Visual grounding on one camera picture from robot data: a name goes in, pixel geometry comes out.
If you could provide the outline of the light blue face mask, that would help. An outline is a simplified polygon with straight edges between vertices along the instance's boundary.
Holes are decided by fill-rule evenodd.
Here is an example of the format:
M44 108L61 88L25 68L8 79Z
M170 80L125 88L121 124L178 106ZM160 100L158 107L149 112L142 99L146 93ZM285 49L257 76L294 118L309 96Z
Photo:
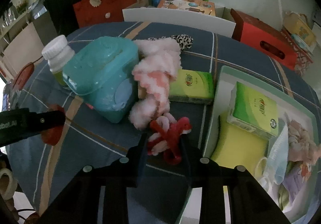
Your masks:
M262 157L254 170L259 184L268 191L274 184L279 185L285 177L288 163L288 126L278 119L278 136L271 138L268 144L267 157Z

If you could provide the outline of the pink floral satin scrunchie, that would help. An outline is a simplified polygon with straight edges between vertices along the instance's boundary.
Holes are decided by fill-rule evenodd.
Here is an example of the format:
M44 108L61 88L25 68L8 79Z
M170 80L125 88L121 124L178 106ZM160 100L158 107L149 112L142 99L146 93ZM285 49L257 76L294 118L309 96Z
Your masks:
M310 138L309 132L296 120L284 113L288 126L288 161L316 165L320 158L320 145Z

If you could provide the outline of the green tissue pack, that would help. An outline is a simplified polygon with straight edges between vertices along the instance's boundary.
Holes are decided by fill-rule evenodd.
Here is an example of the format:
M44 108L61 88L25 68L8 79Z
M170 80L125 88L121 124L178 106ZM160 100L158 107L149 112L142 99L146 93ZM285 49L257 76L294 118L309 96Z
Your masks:
M277 137L277 103L238 81L231 91L227 122L266 140Z
M210 104L214 99L212 74L180 69L170 83L169 100L174 102Z

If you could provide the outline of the red pink chenille scrunchie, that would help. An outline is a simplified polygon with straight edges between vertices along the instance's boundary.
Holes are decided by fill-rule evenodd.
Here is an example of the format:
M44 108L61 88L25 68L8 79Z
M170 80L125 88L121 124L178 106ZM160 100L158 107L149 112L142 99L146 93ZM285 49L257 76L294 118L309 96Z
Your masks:
M179 140L181 135L188 134L192 125L187 117L176 120L170 113L158 117L150 122L153 134L147 141L147 154L149 156L163 155L163 159L170 165L181 162L179 154Z

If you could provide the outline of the pink white fluffy sock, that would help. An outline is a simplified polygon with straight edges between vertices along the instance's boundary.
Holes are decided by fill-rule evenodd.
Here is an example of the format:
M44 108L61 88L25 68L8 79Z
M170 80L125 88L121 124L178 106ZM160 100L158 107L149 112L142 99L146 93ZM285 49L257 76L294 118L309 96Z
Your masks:
M129 120L136 129L142 130L170 110L170 83L176 80L181 68L181 49L172 38L133 42L143 58L133 68L132 75L138 86L146 90L146 96L134 104Z

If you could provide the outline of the leopard print scrunchie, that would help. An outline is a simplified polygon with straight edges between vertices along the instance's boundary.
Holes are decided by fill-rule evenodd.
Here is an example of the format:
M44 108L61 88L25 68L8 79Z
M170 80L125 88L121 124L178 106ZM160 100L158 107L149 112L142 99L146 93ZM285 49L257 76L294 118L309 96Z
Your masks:
M150 37L147 40L160 41L160 43L158 44L166 51L177 50L177 46L175 46L174 43L169 42L169 39L175 40L176 43L179 45L181 51L190 49L194 41L194 39L187 34L171 35L169 37L159 37L159 38Z

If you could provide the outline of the red round stool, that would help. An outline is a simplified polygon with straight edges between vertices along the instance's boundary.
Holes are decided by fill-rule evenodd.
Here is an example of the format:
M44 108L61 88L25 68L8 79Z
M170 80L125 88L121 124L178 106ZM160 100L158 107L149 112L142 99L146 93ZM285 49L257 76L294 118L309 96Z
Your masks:
M12 89L14 91L21 91L31 75L33 74L35 69L34 63L30 62L26 64L20 72L17 74L13 81Z

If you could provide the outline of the yellow green sponge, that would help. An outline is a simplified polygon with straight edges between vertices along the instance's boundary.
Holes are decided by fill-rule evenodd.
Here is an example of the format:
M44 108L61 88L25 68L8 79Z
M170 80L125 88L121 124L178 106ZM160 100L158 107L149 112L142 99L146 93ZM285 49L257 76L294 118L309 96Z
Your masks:
M211 159L218 165L233 169L243 165L253 176L259 175L264 164L258 162L265 156L268 141L227 122L228 113L219 116L219 136Z

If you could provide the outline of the beige tape roll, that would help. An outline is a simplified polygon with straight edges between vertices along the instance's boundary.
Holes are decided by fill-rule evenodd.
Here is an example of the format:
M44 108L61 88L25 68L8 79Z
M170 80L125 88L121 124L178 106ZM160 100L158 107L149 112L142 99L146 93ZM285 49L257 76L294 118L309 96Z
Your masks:
M1 173L1 196L7 201L13 198L13 195L17 189L17 180L13 176L13 173L7 169L3 168Z

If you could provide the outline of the white pill bottle green label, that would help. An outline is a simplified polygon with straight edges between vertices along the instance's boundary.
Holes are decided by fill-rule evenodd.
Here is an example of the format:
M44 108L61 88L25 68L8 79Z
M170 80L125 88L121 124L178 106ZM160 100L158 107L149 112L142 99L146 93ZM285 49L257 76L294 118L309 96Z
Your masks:
M68 45L65 35L60 35L51 40L41 52L47 61L50 72L57 82L64 88L67 84L63 80L63 67L73 58L75 51Z

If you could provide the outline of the blue plaid tablecloth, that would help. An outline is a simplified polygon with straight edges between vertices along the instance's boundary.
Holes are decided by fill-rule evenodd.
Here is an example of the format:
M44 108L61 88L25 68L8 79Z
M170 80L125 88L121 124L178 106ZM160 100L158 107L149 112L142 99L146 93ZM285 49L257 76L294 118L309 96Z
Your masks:
M75 93L58 84L43 61L25 84L18 106L41 113L51 104L67 115L57 145L45 145L39 135L7 147L9 163L20 187L39 213L38 223L178 223L187 202L189 167L169 166L145 158L136 188L125 187L133 177L124 163L137 146L141 132L130 123L129 110L137 100L131 71L138 62L135 39L190 34L191 49L182 66L209 72L213 82L224 71L270 90L312 119L320 140L320 103L313 89L294 71L273 58L231 38L163 23L104 23L79 29L67 37L70 47L93 58L72 77L89 85Z

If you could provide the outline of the teal plastic lidded box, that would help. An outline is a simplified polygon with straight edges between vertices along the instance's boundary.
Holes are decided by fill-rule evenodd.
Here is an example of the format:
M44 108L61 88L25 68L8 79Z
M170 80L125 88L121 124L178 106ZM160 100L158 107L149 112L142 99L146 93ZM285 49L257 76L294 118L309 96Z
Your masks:
M132 70L138 63L138 46L132 40L100 37L63 67L63 80L99 114L118 123L136 99Z

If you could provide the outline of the red cardboard box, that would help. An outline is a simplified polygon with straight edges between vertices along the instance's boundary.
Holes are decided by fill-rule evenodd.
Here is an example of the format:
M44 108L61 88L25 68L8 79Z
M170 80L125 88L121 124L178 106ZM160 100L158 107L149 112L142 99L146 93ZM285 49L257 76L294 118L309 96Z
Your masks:
M279 31L244 12L231 9L230 14L236 23L233 39L294 70L298 55Z

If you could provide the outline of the yellow patterned gift bag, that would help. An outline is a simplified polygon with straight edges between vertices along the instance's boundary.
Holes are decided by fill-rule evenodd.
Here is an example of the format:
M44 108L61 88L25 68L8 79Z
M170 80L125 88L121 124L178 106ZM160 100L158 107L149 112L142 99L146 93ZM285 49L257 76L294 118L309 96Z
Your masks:
M290 34L296 34L304 40L309 47L316 43L316 36L307 24L307 16L305 14L286 12L283 19L283 26Z

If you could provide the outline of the orange toy picture box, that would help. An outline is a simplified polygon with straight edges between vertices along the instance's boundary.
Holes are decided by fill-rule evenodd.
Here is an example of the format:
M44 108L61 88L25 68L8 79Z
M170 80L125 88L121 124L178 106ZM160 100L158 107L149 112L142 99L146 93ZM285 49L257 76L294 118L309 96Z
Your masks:
M203 0L161 0L157 8L179 9L216 16L214 3Z

